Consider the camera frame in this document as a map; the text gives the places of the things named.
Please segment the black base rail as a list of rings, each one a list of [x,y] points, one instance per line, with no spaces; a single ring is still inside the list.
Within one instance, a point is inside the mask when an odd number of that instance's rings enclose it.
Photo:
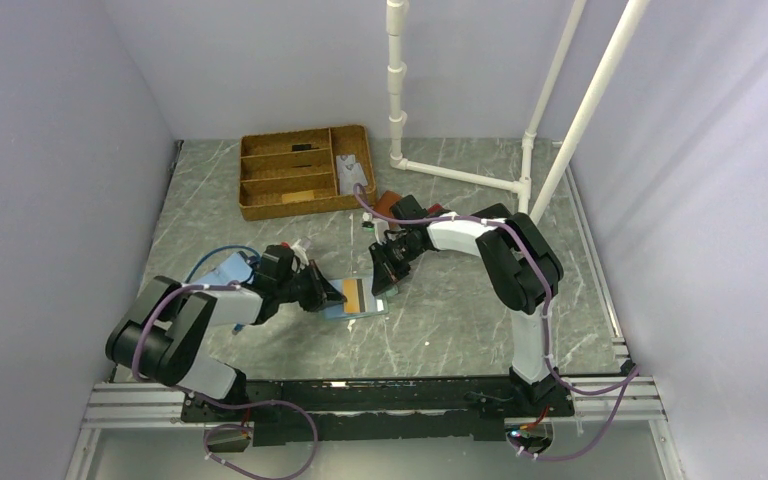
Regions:
[[[543,405],[519,402],[511,375],[321,380],[250,380],[254,407],[224,409],[185,400],[186,424],[236,426],[248,420],[256,446],[291,442],[469,437],[502,440],[518,419],[569,418],[561,387]]]

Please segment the brown leather card holder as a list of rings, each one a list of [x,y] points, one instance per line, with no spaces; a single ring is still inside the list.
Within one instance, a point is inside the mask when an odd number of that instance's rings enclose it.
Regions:
[[[373,209],[378,214],[377,219],[381,220],[383,217],[395,219],[396,216],[392,212],[392,207],[402,199],[402,196],[391,191],[384,191],[377,199]]]

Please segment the woven wicker tray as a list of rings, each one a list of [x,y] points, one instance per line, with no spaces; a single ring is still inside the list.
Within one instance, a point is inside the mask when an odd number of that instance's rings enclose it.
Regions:
[[[314,128],[246,135],[240,139],[238,205],[246,221],[355,209],[355,196],[340,195],[335,156],[355,154],[378,197],[364,126]]]

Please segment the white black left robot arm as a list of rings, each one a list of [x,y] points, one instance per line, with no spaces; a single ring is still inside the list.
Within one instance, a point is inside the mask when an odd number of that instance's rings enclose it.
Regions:
[[[269,245],[258,255],[241,251],[227,261],[243,265],[243,274],[214,282],[154,277],[110,333],[105,355],[137,381],[208,397],[218,417],[232,420],[246,409],[247,378],[206,352],[208,329],[258,326],[283,304],[319,312],[346,298],[297,247]]]

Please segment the light blue card holder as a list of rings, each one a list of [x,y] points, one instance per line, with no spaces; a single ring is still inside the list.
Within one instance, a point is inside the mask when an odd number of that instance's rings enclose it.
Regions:
[[[194,280],[187,280],[187,283],[243,285],[250,281],[252,273],[253,269],[242,253],[235,252],[208,273]],[[233,335],[238,334],[245,326],[254,324],[263,305],[259,294],[243,286],[234,291],[209,290],[208,294],[216,299],[210,325],[231,326]]]

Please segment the dark blue card holder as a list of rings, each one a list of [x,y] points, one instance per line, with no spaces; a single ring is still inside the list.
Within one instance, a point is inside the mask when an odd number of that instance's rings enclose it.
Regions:
[[[504,223],[512,215],[506,205],[502,203],[496,203],[483,208],[473,214],[471,217],[486,220],[488,224]]]

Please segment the red leather card holder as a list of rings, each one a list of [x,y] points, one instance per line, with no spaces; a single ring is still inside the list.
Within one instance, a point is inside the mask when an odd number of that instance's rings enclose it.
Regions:
[[[442,212],[443,212],[442,206],[439,204],[435,204],[428,209],[428,216],[429,217],[439,216]]]

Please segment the green card holder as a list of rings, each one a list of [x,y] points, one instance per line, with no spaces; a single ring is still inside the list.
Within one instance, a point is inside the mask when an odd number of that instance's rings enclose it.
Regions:
[[[330,280],[330,284],[345,297],[341,304],[327,307],[322,315],[329,321],[349,321],[389,313],[389,296],[372,293],[372,275]]]

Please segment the orange credit card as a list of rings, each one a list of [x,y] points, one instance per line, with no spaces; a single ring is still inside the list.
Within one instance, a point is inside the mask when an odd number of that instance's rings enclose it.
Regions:
[[[366,295],[362,278],[347,278],[342,282],[344,312],[346,314],[360,314],[366,312]]]

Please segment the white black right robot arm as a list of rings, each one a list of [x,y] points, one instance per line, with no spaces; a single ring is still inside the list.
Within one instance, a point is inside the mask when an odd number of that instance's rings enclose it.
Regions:
[[[391,290],[410,274],[412,261],[426,252],[480,258],[495,295],[511,313],[512,404],[524,415],[538,413],[552,395],[563,391],[549,358],[547,323],[564,269],[536,224],[528,214],[512,213],[501,203],[460,215],[443,208],[427,210],[408,195],[390,211],[396,227],[380,234],[369,248],[373,293]]]

